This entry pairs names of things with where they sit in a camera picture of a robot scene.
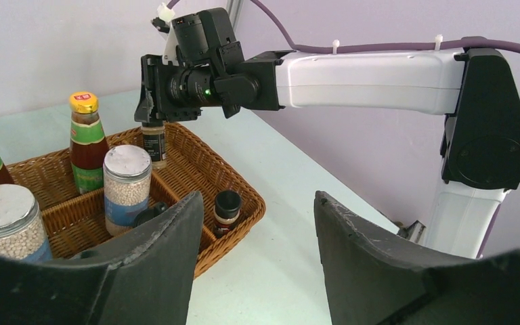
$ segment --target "table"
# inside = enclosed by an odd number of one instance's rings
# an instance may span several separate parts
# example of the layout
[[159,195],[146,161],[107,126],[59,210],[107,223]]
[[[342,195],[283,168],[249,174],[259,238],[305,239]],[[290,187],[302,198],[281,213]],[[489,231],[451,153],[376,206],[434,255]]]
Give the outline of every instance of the table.
[[[138,98],[139,91],[100,98],[107,135],[139,126]],[[397,227],[249,110],[226,120],[221,108],[205,108],[197,121],[182,124],[267,207],[250,233],[194,281],[187,324],[331,324],[313,220],[316,190],[390,232]],[[69,126],[68,104],[2,116],[0,154],[10,164],[67,148]]]

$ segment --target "jar lid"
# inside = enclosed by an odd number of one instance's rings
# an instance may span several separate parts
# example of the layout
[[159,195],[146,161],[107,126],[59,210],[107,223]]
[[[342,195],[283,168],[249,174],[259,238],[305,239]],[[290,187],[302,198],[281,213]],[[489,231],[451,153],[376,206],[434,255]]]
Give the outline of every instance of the jar lid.
[[232,190],[218,193],[214,199],[214,212],[222,219],[235,218],[242,207],[242,197]]
[[131,144],[113,147],[104,157],[105,170],[123,180],[144,177],[150,174],[151,166],[148,152]]
[[70,109],[81,114],[90,114],[98,110],[98,98],[88,91],[79,91],[68,98]]
[[0,237],[13,234],[28,225],[37,215],[35,196],[28,188],[0,184]]
[[165,122],[160,121],[160,120],[155,120],[155,121],[149,122],[149,123],[142,123],[143,127],[162,127],[164,125],[165,125]]

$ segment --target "wall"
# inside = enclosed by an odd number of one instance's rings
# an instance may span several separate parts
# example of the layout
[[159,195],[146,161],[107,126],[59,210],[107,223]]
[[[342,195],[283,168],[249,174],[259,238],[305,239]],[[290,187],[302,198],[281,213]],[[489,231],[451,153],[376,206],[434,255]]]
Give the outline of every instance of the wall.
[[[250,1],[236,30],[247,58],[289,49]],[[520,42],[520,2],[511,0],[263,0],[295,43],[330,46],[433,41],[481,35]],[[505,53],[520,92],[520,55]],[[353,108],[258,113],[269,124],[394,220],[426,221],[439,175],[443,117]],[[484,255],[520,246],[520,188],[509,194]]]
[[[0,0],[0,116],[61,104],[73,91],[140,87],[140,57],[165,41],[151,25],[162,1]],[[178,15],[226,0],[182,0]]]

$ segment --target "wicker basket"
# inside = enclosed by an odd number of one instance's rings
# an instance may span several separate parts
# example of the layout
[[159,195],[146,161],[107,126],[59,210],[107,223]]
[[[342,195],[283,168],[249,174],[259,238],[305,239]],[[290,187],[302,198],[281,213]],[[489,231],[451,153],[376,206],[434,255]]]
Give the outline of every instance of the wicker basket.
[[[142,145],[139,128],[107,137],[110,146]],[[153,170],[150,205],[175,204],[191,191],[204,198],[204,227],[194,277],[204,273],[258,222],[266,210],[262,197],[231,166],[192,132],[177,123],[166,125],[167,166]],[[18,185],[33,192],[43,211],[55,258],[69,258],[109,239],[104,227],[103,189],[79,195],[68,148],[7,166]],[[212,234],[214,197],[231,189],[242,197],[239,223],[220,239]]]

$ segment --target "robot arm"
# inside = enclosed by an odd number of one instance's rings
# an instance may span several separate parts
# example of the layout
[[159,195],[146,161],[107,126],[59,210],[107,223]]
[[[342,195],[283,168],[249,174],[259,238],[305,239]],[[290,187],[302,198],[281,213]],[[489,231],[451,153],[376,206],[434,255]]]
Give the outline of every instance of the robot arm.
[[153,25],[162,56],[142,57],[137,122],[192,121],[202,107],[240,111],[351,106],[445,116],[441,174],[421,244],[476,258],[492,215],[520,183],[520,101],[495,49],[318,55],[267,51],[245,60],[228,13]]

